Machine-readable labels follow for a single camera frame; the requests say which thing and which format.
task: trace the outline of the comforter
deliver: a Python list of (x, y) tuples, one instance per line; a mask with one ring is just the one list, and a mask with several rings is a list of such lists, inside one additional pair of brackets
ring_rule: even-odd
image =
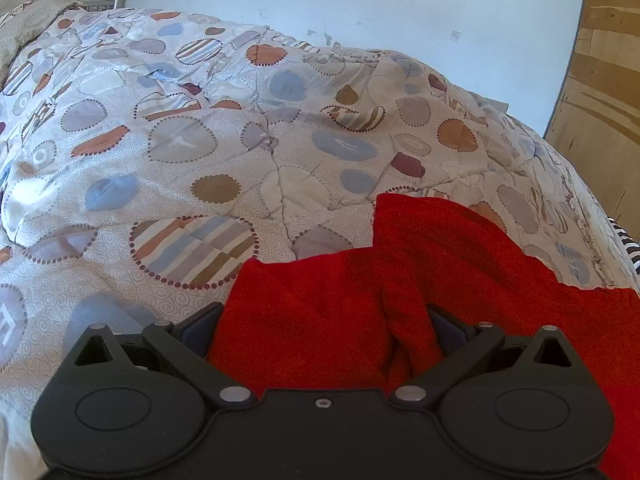
[(571, 165), (418, 60), (206, 14), (52, 6), (0, 28), (19, 47), (0, 52), (6, 479), (44, 470), (30, 413), (89, 324), (178, 322), (225, 301), (250, 258), (369, 246), (380, 193), (454, 200), (561, 282), (637, 290)]

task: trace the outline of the red cloth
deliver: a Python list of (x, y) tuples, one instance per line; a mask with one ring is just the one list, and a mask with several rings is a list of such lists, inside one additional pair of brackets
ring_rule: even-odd
[(247, 262), (208, 359), (259, 395), (267, 387), (390, 391), (442, 359), (427, 303), (513, 335), (558, 325), (614, 410), (603, 471), (640, 480), (638, 295), (558, 283), (492, 222), (447, 200), (382, 194), (372, 248)]

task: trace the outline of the patterned comforter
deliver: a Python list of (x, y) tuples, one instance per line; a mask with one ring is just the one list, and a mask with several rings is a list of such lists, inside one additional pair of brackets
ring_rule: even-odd
[(567, 284), (637, 287), (567, 161), (415, 59), (172, 10), (26, 14), (0, 96), (5, 479), (43, 471), (29, 416), (85, 327), (177, 322), (249, 258), (368, 246), (380, 193), (466, 205)]

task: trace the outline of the triangular hole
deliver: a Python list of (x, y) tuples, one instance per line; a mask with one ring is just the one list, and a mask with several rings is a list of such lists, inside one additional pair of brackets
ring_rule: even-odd
[(103, 339), (100, 336), (94, 336), (84, 345), (82, 352), (76, 359), (76, 366), (107, 363), (111, 360), (111, 354), (109, 354)]
[(534, 361), (543, 365), (562, 366), (565, 368), (571, 366), (571, 361), (569, 361), (564, 350), (562, 350), (562, 346), (558, 342), (558, 339), (554, 338), (545, 340)]

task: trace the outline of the blanket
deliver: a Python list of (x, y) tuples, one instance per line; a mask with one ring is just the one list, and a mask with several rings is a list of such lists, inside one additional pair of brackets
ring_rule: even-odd
[(249, 260), (369, 247), (381, 194), (469, 206), (560, 282), (638, 287), (571, 165), (423, 62), (180, 9), (52, 18), (57, 4), (1, 26), (35, 38), (0, 92), (5, 480), (44, 468), (31, 410), (89, 324), (179, 322), (225, 302)]
[(635, 291), (558, 283), (495, 224), (439, 198), (381, 195), (373, 229), (372, 248), (247, 263), (207, 359), (260, 395), (271, 387), (389, 392), (442, 359), (428, 303), (513, 335), (555, 324), (614, 410), (603, 471), (613, 480), (640, 478)]

